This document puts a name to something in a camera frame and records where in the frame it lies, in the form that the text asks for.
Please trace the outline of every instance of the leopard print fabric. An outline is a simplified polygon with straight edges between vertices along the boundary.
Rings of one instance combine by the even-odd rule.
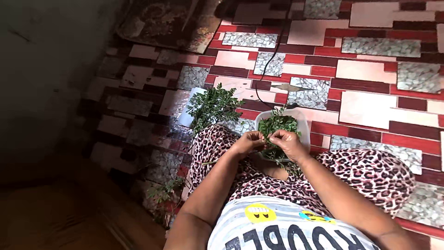
[[[209,173],[212,164],[238,139],[223,125],[211,125],[197,135],[191,163],[189,195]],[[317,160],[341,180],[394,216],[415,186],[414,175],[390,153],[372,149],[340,149],[320,154]],[[267,195],[301,205],[324,216],[331,216],[313,187],[302,176],[287,181],[257,171],[247,157],[239,162],[238,172],[227,201],[250,195]]]

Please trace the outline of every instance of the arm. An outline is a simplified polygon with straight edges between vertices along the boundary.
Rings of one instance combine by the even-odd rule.
[[[415,249],[406,232],[389,215],[312,158],[297,134],[278,130],[270,141],[281,147],[288,158],[299,165],[336,219],[356,227],[388,250]]]
[[[166,240],[165,250],[206,249],[211,227],[228,196],[239,160],[252,149],[261,150],[264,144],[265,138],[260,132],[247,132],[219,158],[180,209]]]

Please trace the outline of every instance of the clear plastic bowl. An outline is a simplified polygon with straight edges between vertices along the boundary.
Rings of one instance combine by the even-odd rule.
[[[256,120],[254,121],[254,129],[257,130],[259,128],[259,122],[261,120],[270,118],[272,115],[272,111],[264,111],[260,113]],[[297,130],[301,132],[301,136],[299,139],[301,140],[302,145],[307,148],[308,152],[310,152],[310,129],[308,128],[307,119],[305,118],[305,115],[295,109],[285,109],[283,115],[285,116],[292,116],[297,121]],[[267,161],[273,161],[270,159],[267,159],[262,156],[262,154],[259,154],[262,159]]]

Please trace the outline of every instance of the black lettering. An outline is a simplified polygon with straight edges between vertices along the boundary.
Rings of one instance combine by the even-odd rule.
[[[230,250],[233,248],[234,248],[234,250],[241,250],[241,243],[239,241],[239,237],[236,237],[236,238],[230,240],[229,242],[225,243],[226,250]]]
[[[319,235],[324,235],[327,240],[332,244],[334,249],[343,250],[342,247],[334,240],[333,236],[331,236],[324,228],[317,226],[313,229],[313,243],[317,250],[324,250],[324,247],[319,242]]]
[[[356,242],[356,243],[353,243],[349,238],[347,238],[343,233],[341,233],[341,231],[335,230],[334,232],[337,235],[339,235],[339,237],[341,237],[343,240],[345,240],[345,242],[347,242],[347,244],[349,245],[349,250],[367,250],[362,245],[362,243],[359,241],[358,237],[356,237],[356,235],[350,234],[352,236],[353,240]]]
[[[254,245],[256,246],[256,250],[262,250],[261,241],[259,240],[259,236],[258,233],[256,232],[256,229],[244,233],[244,242],[250,240],[253,240]]]
[[[277,244],[271,242],[271,233],[274,233],[274,235],[276,236]],[[264,241],[267,247],[269,247],[271,250],[285,250],[284,241],[282,240],[282,236],[277,225],[268,226],[264,229]]]
[[[291,250],[297,250],[296,246],[294,244],[294,234],[297,234],[299,238],[302,240],[302,243],[304,244],[305,250],[312,250],[310,244],[307,241],[307,237],[305,237],[304,233],[302,232],[301,228],[297,225],[291,225],[288,228],[288,243],[290,244]]]

